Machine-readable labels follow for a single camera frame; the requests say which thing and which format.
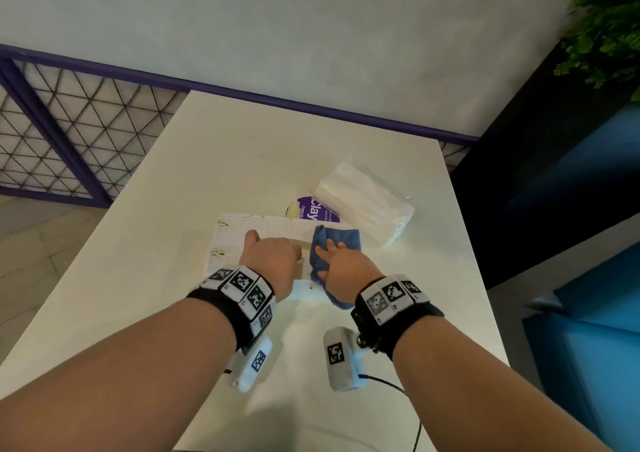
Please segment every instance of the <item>wristband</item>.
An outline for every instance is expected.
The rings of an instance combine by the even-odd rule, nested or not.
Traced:
[[[382,351],[390,359],[404,332],[425,316],[444,314],[405,275],[390,275],[368,285],[351,311],[360,331],[359,345]]]
[[[224,265],[205,278],[188,295],[217,307],[236,334],[236,351],[247,354],[271,322],[276,298],[260,274],[248,267]]]

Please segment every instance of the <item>white table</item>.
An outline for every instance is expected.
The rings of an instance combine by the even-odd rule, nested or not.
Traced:
[[[0,367],[0,396],[183,297],[202,276],[220,213],[281,216],[348,156],[416,207],[404,235],[373,260],[411,275],[506,362],[435,140],[192,92]],[[259,383],[247,395],[216,386],[176,448],[411,450],[418,418],[402,394],[379,383],[329,388],[322,338],[337,325],[354,327],[327,303],[281,303]],[[369,354],[365,367],[397,382],[385,357]],[[420,442],[432,448],[424,434]]]

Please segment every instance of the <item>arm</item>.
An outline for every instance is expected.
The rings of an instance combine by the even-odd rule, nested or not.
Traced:
[[[240,264],[291,293],[300,247],[249,231]],[[0,450],[170,451],[236,351],[214,306],[184,299],[0,401]]]
[[[316,252],[319,272],[343,302],[383,274],[364,254],[336,247]],[[439,451],[606,451],[596,436],[446,319],[428,316],[396,343],[394,367]]]

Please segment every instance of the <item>white tissue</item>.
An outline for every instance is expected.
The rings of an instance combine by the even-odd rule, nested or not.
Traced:
[[[393,196],[368,175],[342,162],[320,181],[316,199],[381,246],[395,240],[413,215],[413,206]]]

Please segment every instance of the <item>leaves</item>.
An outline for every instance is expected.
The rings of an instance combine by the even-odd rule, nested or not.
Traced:
[[[572,27],[562,44],[568,57],[556,75],[579,70],[595,88],[640,77],[640,0],[571,0],[569,11]]]

